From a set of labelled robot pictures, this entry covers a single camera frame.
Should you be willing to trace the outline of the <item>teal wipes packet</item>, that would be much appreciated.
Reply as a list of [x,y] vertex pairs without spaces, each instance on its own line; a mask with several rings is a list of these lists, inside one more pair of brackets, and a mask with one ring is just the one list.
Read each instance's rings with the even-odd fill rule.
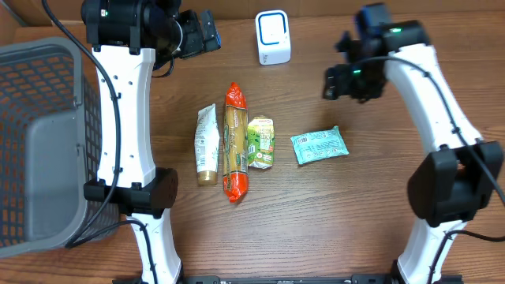
[[329,130],[292,136],[290,140],[299,165],[349,154],[337,125]]

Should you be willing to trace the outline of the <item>white cream tube gold cap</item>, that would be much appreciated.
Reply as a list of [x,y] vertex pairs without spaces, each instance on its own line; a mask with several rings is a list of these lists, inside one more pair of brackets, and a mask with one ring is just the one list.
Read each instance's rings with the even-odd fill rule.
[[198,111],[194,148],[199,185],[217,184],[219,141],[216,106],[212,104]]

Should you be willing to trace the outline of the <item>green juice carton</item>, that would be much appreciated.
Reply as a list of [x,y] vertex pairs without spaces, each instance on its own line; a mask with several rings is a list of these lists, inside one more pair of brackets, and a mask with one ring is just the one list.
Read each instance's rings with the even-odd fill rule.
[[273,120],[265,116],[255,117],[247,130],[248,166],[263,170],[272,167],[275,147]]

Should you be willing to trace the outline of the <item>orange pasta packet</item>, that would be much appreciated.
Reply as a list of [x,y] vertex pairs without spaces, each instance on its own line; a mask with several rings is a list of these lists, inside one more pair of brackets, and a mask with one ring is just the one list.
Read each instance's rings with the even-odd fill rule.
[[231,203],[248,191],[248,108],[245,95],[232,83],[225,96],[223,189]]

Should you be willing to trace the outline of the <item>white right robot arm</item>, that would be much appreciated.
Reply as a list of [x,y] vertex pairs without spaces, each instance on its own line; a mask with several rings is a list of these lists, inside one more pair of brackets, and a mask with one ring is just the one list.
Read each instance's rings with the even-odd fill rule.
[[419,21],[394,22],[383,3],[363,6],[354,18],[358,38],[336,44],[345,62],[326,72],[323,96],[366,103],[386,84],[401,95],[421,138],[425,159],[407,183],[416,216],[409,240],[383,283],[460,283],[441,267],[455,238],[500,191],[504,161],[496,141],[485,141],[458,105]]

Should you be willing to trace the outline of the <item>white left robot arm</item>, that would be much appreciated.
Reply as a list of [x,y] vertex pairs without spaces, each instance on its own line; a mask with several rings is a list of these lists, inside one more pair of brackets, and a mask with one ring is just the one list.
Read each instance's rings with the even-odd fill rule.
[[99,78],[102,146],[97,175],[84,196],[114,205],[136,236],[142,283],[179,283],[170,209],[178,174],[157,167],[150,135],[150,88],[175,59],[218,50],[209,10],[181,11],[178,1],[86,0],[81,17]]

